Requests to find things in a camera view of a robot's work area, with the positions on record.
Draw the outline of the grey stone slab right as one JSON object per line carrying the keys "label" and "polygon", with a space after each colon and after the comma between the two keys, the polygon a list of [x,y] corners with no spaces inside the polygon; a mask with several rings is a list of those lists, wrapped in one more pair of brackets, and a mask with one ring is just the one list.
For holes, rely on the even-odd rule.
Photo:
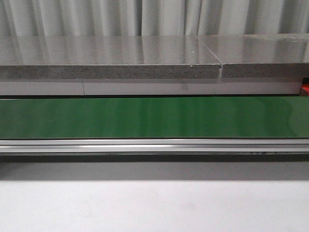
{"label": "grey stone slab right", "polygon": [[308,34],[200,35],[219,60],[222,78],[286,78],[309,76]]}

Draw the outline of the grey curtain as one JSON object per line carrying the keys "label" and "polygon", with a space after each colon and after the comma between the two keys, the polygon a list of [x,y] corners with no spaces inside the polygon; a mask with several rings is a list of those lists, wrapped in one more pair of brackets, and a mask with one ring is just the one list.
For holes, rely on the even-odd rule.
{"label": "grey curtain", "polygon": [[3,0],[1,36],[308,33],[306,0]]}

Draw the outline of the grey stone slab left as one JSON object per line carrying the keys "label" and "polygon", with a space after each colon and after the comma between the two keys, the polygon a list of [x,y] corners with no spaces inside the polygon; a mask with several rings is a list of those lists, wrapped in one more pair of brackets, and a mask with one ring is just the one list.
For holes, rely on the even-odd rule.
{"label": "grey stone slab left", "polygon": [[20,36],[0,40],[2,80],[214,79],[195,36]]}

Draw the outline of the grey stone slab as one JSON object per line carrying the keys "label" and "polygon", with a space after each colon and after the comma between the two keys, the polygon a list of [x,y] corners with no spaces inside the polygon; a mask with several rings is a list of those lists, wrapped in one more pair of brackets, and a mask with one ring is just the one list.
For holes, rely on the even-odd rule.
{"label": "grey stone slab", "polygon": [[195,36],[20,36],[0,40],[2,80],[214,79]]}
{"label": "grey stone slab", "polygon": [[200,35],[219,60],[222,78],[286,78],[309,76],[308,34]]}

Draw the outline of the red plastic tray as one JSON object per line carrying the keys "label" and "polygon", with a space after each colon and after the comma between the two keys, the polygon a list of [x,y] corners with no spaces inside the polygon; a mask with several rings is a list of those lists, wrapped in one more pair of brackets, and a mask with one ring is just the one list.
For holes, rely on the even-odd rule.
{"label": "red plastic tray", "polygon": [[309,96],[309,84],[302,84],[300,95]]}

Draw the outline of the aluminium conveyor frame rail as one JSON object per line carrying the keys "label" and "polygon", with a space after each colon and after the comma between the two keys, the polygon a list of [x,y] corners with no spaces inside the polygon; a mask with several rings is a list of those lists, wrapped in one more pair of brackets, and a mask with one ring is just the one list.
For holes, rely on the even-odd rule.
{"label": "aluminium conveyor frame rail", "polygon": [[2,153],[308,152],[308,139],[1,140]]}

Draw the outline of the green conveyor belt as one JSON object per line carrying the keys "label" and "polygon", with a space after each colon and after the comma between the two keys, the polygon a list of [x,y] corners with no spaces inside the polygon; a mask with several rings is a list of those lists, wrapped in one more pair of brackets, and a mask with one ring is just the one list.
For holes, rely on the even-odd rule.
{"label": "green conveyor belt", "polygon": [[308,97],[2,99],[2,139],[307,138]]}

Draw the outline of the white base panel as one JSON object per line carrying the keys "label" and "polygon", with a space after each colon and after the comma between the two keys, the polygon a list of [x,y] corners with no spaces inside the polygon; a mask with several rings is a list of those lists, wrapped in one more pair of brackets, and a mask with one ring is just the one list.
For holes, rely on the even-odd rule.
{"label": "white base panel", "polygon": [[3,80],[2,96],[90,95],[293,95],[303,79],[84,79]]}

